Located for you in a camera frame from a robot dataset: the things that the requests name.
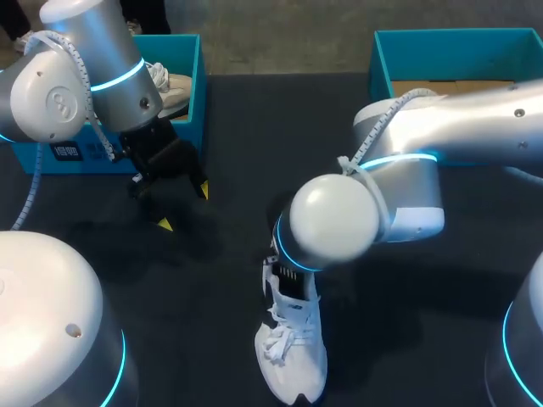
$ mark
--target cable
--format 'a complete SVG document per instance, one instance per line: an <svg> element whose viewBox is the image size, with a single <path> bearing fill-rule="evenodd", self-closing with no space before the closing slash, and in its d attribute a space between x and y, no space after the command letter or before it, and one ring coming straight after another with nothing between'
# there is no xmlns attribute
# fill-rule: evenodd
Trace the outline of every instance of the cable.
<svg viewBox="0 0 543 407"><path fill-rule="evenodd" d="M91 82L88 79L87 68L81 59L80 54L77 52L74 45L69 42L66 38L61 36L59 33L54 31L39 31L31 36L25 46L25 55L28 54L39 42L43 42L48 45L55 52L57 51L56 45L60 45L70 56L71 59L76 64L76 67L79 72L81 79L81 84L85 89L85 96L87 97L87 118L91 123L92 128L96 132L98 139L105 148L106 153L108 154L108 159L113 161L115 159L115 150L109 142L108 138L105 136L104 132L100 128L98 121L94 115L94 107L92 105L92 94L91 94ZM40 186L40 180L42 179L42 156L43 156L43 145L41 143L37 144L36 147L36 163L34 165L34 176L32 177L31 189L28 192L26 197L25 206L19 213L19 217L15 221L14 225L11 226L12 231L18 231L25 223L26 216L30 213L32 205L34 204L34 199L36 198L38 187Z"/></svg>
<svg viewBox="0 0 543 407"><path fill-rule="evenodd" d="M543 178L540 176L534 176L530 174L529 172L522 171L515 167L504 167L506 172L513 176L517 176L518 178L522 178L525 181L532 182L534 184L539 185L540 187L543 187Z"/></svg>
<svg viewBox="0 0 543 407"><path fill-rule="evenodd" d="M420 98L425 96L437 96L437 93L430 91L429 89L413 89L407 93L404 93L401 97L394 100L389 109L381 115L379 121L375 124L372 130L368 133L367 137L364 139L364 142L356 151L356 154L353 156L350 164L358 166L362 162L362 159L366 155L369 148L372 146L373 142L378 139L381 133L389 125L390 121L394 118L396 113L398 113L408 102L414 98ZM352 165L344 165L345 161L342 159L339 161L342 164L343 174L349 176L353 173L354 167Z"/></svg>
<svg viewBox="0 0 543 407"><path fill-rule="evenodd" d="M72 60L76 64L76 67L79 71L81 84L83 85L85 89L85 96L87 97L88 121L90 122L92 128L94 129L94 132L96 132L98 139L104 146L105 151L108 154L109 161L114 161L115 150L113 149L113 146L111 145L108 138L105 136L104 132L100 128L100 125L98 124L96 116L94 115L94 106L92 104L92 94L91 94L91 82L88 78L87 68L85 67L85 64L83 63L83 59L81 58L81 55L77 52L76 47L74 47L74 44L72 44L66 38L61 36L58 32L39 31L35 33L34 35L32 35L31 38L26 43L25 54L30 52L30 50L32 50L32 48L35 47L39 42L44 42L50 48L52 48L52 50L56 51L56 47L51 42L51 40L53 40L53 42L56 43L57 45L60 45L71 56Z"/></svg>
<svg viewBox="0 0 543 407"><path fill-rule="evenodd" d="M43 145L39 142L36 148L36 164L34 165L34 176L32 177L31 190L28 192L25 206L20 211L19 217L15 221L14 225L11 226L12 231L18 231L20 227L23 226L26 216L28 216L28 213L31 211L34 198L37 194L37 188L40 186L40 180L42 179L42 153Z"/></svg>

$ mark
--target shoe tongue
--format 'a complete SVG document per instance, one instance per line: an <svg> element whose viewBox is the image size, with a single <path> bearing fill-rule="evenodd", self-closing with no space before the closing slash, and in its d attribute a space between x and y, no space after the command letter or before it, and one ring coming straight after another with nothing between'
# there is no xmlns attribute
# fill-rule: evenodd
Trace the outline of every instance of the shoe tongue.
<svg viewBox="0 0 543 407"><path fill-rule="evenodd" d="M311 302L290 298L273 290L273 299L277 306L277 314L289 321L292 326L302 326L311 312Z"/></svg>

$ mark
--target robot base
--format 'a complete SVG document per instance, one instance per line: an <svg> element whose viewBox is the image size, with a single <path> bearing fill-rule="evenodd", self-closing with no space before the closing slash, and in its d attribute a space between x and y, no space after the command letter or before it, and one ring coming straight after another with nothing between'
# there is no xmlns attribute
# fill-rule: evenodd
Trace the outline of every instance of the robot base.
<svg viewBox="0 0 543 407"><path fill-rule="evenodd" d="M543 256L509 306L484 362L494 407L543 407Z"/></svg>

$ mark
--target white robotic arm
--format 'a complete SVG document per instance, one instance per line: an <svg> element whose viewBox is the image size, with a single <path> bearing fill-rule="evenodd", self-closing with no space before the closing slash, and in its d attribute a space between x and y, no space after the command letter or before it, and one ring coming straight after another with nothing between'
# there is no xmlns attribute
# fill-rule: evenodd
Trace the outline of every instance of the white robotic arm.
<svg viewBox="0 0 543 407"><path fill-rule="evenodd" d="M296 193L273 232L284 265L319 271L375 242L441 232L438 162L540 162L543 81L406 100L401 109L388 99L361 110L354 123L361 149L342 163L344 174L319 176Z"/></svg>
<svg viewBox="0 0 543 407"><path fill-rule="evenodd" d="M162 100L115 0L52 0L40 17L53 39L0 73L3 140L61 142L94 110L119 132L157 117Z"/></svg>

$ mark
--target glowing blue light ring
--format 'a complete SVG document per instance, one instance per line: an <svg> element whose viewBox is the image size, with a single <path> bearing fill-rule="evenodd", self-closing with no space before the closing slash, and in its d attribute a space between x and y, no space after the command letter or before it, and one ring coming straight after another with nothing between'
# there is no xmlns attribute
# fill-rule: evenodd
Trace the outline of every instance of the glowing blue light ring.
<svg viewBox="0 0 543 407"><path fill-rule="evenodd" d="M126 72L124 75L119 76L117 79L113 79L112 81L105 82L102 85L91 86L91 92L101 91L102 89L107 89L108 87L112 87L112 86L117 85L118 83L126 81L131 76L134 76L144 65L145 65L145 61L142 58L142 60L139 61L134 68Z"/></svg>
<svg viewBox="0 0 543 407"><path fill-rule="evenodd" d="M287 253L287 251L284 249L283 247L283 243L281 242L281 233L280 233L280 230L279 230L279 227L281 226L281 217L283 216L283 214L281 214L279 216L279 220L277 221L277 241L279 242L279 248L281 249L281 251L284 253L285 256L287 256L287 259L295 266L299 267L300 269L304 269L304 270L307 270L307 271L310 271L312 273L316 272L316 271L322 271L322 269L310 269L309 267L305 267L304 265L301 265L300 263L296 262L292 257L290 257Z"/></svg>
<svg viewBox="0 0 543 407"><path fill-rule="evenodd" d="M380 159L371 159L366 163L360 164L360 168L367 170L369 168L375 167L381 164L394 163L396 161L403 161L405 159L430 159L432 161L438 162L432 154L425 153L408 153L408 154L396 154L396 155L387 155L386 157L381 157Z"/></svg>
<svg viewBox="0 0 543 407"><path fill-rule="evenodd" d="M125 333L120 330L120 334L122 335L122 361L120 362L120 368L119 368L119 374L117 375L117 380L115 380L115 384L111 388L111 391L108 394L108 397L104 400L103 403L101 403L100 407L105 407L108 405L109 401L115 394L115 390L117 390L117 386L119 386L120 378L122 377L122 371L125 369L125 359L126 359L126 343L125 343Z"/></svg>
<svg viewBox="0 0 543 407"><path fill-rule="evenodd" d="M511 358L509 357L509 352L507 351L507 344L506 344L506 325L507 325L507 317L509 316L509 311L511 310L512 303L509 305L509 308L506 312L506 317L503 319L503 328L501 330L501 339L503 341L503 350L506 354L507 363L509 364L509 368L511 369L512 375L515 376L515 379L517 379L518 384L520 387L524 390L526 394L528 394L528 397L532 399L532 401L538 406L543 407L543 404L528 390L520 376L518 375L517 371L515 370L515 366L512 365Z"/></svg>
<svg viewBox="0 0 543 407"><path fill-rule="evenodd" d="M2 136L1 134L0 134L0 138L5 140L6 142L14 142L13 140L9 140L6 136Z"/></svg>

